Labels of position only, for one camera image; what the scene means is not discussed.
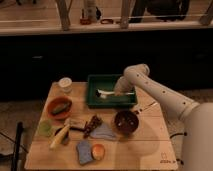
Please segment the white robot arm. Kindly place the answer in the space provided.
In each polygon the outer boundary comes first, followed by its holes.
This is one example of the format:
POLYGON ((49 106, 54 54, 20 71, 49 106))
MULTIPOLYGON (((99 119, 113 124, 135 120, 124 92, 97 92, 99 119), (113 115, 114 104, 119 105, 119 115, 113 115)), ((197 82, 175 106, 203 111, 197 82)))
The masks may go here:
POLYGON ((150 79, 149 73, 146 64, 126 67, 115 84, 115 94, 123 95, 136 86, 172 110, 187 133, 181 150, 181 171, 213 171, 213 103, 198 103, 150 79))

